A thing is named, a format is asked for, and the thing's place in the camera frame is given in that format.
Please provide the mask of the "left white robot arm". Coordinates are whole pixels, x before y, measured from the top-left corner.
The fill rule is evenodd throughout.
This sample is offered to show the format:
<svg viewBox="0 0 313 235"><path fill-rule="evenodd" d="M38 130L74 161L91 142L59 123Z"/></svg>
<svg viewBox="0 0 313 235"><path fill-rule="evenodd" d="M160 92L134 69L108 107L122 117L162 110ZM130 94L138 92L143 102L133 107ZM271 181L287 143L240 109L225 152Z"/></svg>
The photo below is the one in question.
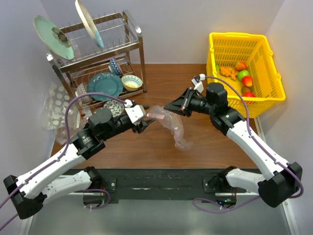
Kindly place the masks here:
<svg viewBox="0 0 313 235"><path fill-rule="evenodd" d="M142 133L154 121L146 119L148 108L140 104L126 106L125 113L117 117L113 117L110 109L100 108L59 154L24 175L6 177L3 183L18 217L27 219L45 204L75 191L98 191L103 179L92 166L63 179L60 176L104 149L106 140L127 130Z"/></svg>

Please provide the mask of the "red toy apple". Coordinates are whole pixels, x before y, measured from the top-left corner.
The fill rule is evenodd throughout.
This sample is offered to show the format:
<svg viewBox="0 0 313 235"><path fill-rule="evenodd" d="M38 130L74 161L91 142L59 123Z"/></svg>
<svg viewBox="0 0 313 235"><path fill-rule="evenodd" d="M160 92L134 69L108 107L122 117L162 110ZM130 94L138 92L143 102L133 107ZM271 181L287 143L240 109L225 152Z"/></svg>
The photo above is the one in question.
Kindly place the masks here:
<svg viewBox="0 0 313 235"><path fill-rule="evenodd" d="M243 97L256 97L256 96L252 92L245 92L245 93L243 93Z"/></svg>

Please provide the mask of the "clear pink zip bag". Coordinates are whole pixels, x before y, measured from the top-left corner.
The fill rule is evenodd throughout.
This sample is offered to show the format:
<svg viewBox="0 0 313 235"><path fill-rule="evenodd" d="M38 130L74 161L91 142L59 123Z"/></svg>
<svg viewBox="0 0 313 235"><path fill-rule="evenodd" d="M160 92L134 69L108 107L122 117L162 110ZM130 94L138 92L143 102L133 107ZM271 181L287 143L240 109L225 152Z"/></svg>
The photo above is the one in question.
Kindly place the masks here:
<svg viewBox="0 0 313 235"><path fill-rule="evenodd" d="M171 132L177 149L182 151L191 149L193 143L184 138L184 127L179 115L156 105L150 108L147 117L156 118L164 128Z"/></svg>

